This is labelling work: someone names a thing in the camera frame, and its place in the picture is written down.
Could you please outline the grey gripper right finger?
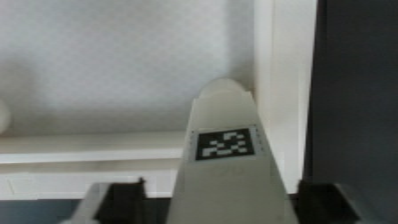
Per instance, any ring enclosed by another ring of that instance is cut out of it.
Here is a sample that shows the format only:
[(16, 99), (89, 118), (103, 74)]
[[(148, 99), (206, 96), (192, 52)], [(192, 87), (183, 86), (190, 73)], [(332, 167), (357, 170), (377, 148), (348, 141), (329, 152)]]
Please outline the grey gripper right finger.
[(300, 181), (295, 212), (300, 224), (380, 224), (359, 195), (338, 183)]

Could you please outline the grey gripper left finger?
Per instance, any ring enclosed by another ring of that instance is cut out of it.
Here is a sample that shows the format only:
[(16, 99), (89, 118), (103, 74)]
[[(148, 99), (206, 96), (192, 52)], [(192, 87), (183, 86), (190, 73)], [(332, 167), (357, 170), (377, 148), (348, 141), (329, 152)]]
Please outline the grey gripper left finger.
[(96, 183), (71, 217), (59, 224), (146, 224), (146, 181)]

